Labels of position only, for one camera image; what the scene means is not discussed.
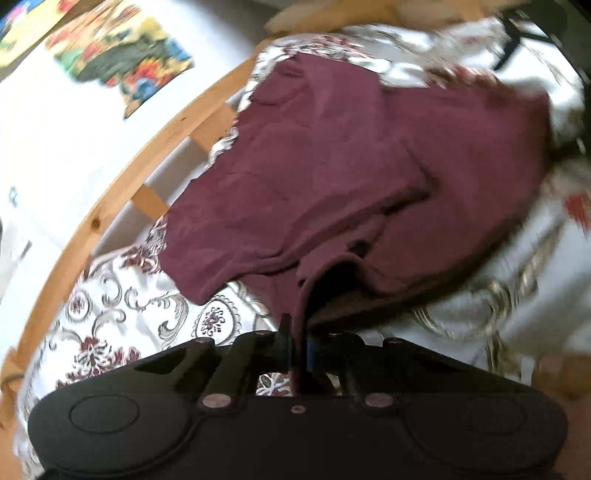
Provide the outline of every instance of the fabric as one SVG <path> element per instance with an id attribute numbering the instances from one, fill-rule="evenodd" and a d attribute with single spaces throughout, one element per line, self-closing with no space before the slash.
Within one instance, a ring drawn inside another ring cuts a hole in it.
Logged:
<path id="1" fill-rule="evenodd" d="M 251 102 L 224 161 L 168 213 L 163 268 L 198 303 L 242 278 L 276 318 L 301 319 L 334 268 L 333 282 L 409 298 L 502 240 L 545 175 L 545 92 L 383 88 L 358 66 L 299 54 Z"/>
<path id="2" fill-rule="evenodd" d="M 41 39 L 79 0 L 24 0 L 0 18 L 0 67 Z"/>
<path id="3" fill-rule="evenodd" d="M 160 269 L 166 223 L 146 240 L 97 258 L 80 276 L 69 300 L 40 345 L 19 393 L 15 453 L 25 479 L 42 472 L 27 436 L 27 421 L 39 399 L 56 388 L 92 378 L 196 337 L 230 345 L 244 332 L 271 328 L 269 312 L 240 283 L 203 305 L 178 293 Z M 259 394 L 289 393 L 278 374 L 261 379 Z"/>
<path id="4" fill-rule="evenodd" d="M 590 187 L 586 158 L 560 162 L 523 225 L 454 293 L 354 331 L 373 345 L 400 336 L 524 383 L 537 358 L 589 355 Z"/>
<path id="5" fill-rule="evenodd" d="M 168 213 L 173 248 L 161 261 L 194 299 L 228 278 L 282 270 L 349 226 L 427 193 L 372 72 L 295 56 L 252 102 L 227 161 L 192 182 Z"/>
<path id="6" fill-rule="evenodd" d="M 127 0 L 100 4 L 53 33 L 45 45 L 74 80 L 117 86 L 124 118 L 194 65 L 153 17 Z"/>
<path id="7" fill-rule="evenodd" d="M 298 52 L 358 64 L 378 73 L 385 85 L 425 86 L 432 81 L 430 73 L 433 68 L 441 69 L 458 63 L 470 67 L 494 66 L 502 56 L 501 44 L 504 40 L 502 27 L 494 19 L 433 35 L 384 25 L 350 27 L 347 32 L 352 36 L 302 35 L 276 41 L 259 56 L 239 111 L 250 108 L 253 91 L 275 65 Z M 529 92 L 542 89 L 550 94 L 553 143 L 563 145 L 576 138 L 582 128 L 582 81 L 559 51 L 543 42 L 542 37 L 540 41 L 522 40 L 522 43 L 497 76 L 503 83 L 518 89 Z M 384 58 L 374 59 L 369 53 Z M 212 148 L 209 167 L 214 165 L 221 153 L 232 148 L 239 135 L 239 127 L 236 126 L 227 138 Z M 336 313 L 333 312 L 332 318 L 348 313 L 346 309 L 339 308 Z"/>

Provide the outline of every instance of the maroon shirt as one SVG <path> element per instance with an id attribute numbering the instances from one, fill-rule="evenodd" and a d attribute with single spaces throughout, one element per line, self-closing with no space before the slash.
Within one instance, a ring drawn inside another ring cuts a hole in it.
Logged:
<path id="1" fill-rule="evenodd" d="M 545 175 L 547 95 L 389 88 L 298 54 L 251 101 L 232 149 L 168 216 L 161 264 L 198 304 L 243 278 L 275 318 L 302 318 L 344 262 L 371 291 L 406 298 L 507 235 Z"/>

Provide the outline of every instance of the white patterned fabric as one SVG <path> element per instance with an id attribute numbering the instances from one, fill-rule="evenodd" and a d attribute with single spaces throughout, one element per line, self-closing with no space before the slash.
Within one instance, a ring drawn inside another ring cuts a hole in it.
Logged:
<path id="1" fill-rule="evenodd" d="M 196 337 L 229 345 L 241 333 L 269 330 L 268 312 L 238 282 L 205 305 L 178 293 L 160 270 L 165 220 L 146 241 L 96 259 L 80 276 L 30 364 L 17 400 L 15 453 L 24 478 L 43 470 L 27 436 L 30 411 L 48 393 Z M 269 385 L 269 394 L 275 385 Z"/>
<path id="2" fill-rule="evenodd" d="M 495 19 L 437 34 L 384 25 L 350 27 L 346 33 L 295 35 L 269 46 L 256 61 L 239 111 L 248 108 L 250 95 L 276 63 L 297 52 L 358 64 L 378 73 L 385 85 L 427 87 L 438 82 L 433 73 L 438 69 L 447 72 L 462 65 L 489 72 L 504 40 Z M 496 75 L 525 92 L 549 92 L 557 145 L 580 134 L 582 83 L 555 47 L 528 40 Z M 221 154 L 238 135 L 233 127 L 214 145 L 208 167 L 223 161 Z M 582 340 L 581 331 L 591 337 L 587 188 L 591 188 L 591 169 L 585 163 L 556 167 L 522 229 L 456 296 L 358 333 L 373 344 L 386 336 L 401 336 L 525 382 L 536 355 L 586 351 L 591 341 Z M 268 311 L 240 283 L 228 285 L 204 306 L 179 295 L 158 263 L 164 236 L 165 219 L 154 225 L 143 244 L 97 259 L 81 276 L 40 345 L 17 401 L 20 428 L 15 452 L 22 459 L 25 478 L 41 472 L 26 434 L 28 415 L 40 398 L 56 388 L 196 336 L 211 336 L 219 345 L 227 345 L 242 332 L 270 328 Z M 288 381 L 281 374 L 264 375 L 258 393 L 288 394 Z"/>

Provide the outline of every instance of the red floral pattern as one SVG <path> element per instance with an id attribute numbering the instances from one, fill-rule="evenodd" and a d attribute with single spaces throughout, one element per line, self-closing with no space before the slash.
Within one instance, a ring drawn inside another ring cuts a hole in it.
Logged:
<path id="1" fill-rule="evenodd" d="M 212 337 L 215 333 L 220 333 L 222 331 L 222 323 L 226 323 L 222 309 L 213 307 L 205 314 L 205 320 L 201 326 L 201 334 Z"/>
<path id="2" fill-rule="evenodd" d="M 130 347 L 127 355 L 123 348 L 113 351 L 104 340 L 96 337 L 86 337 L 80 344 L 80 353 L 74 357 L 75 370 L 66 374 L 66 381 L 58 380 L 56 388 L 92 378 L 105 372 L 135 362 L 141 358 L 139 350 Z"/>
<path id="3" fill-rule="evenodd" d="M 290 379 L 278 372 L 261 375 L 256 394 L 259 397 L 291 397 Z"/>
<path id="4" fill-rule="evenodd" d="M 569 216 L 580 225 L 584 232 L 591 229 L 591 193 L 589 190 L 566 197 L 563 200 L 563 205 Z"/>

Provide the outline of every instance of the circular button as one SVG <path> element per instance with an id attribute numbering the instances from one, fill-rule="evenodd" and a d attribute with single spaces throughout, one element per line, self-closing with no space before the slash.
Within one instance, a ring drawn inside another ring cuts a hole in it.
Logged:
<path id="1" fill-rule="evenodd" d="M 131 426 L 139 417 L 139 407 L 121 395 L 85 398 L 70 412 L 70 420 L 86 433 L 115 433 Z"/>

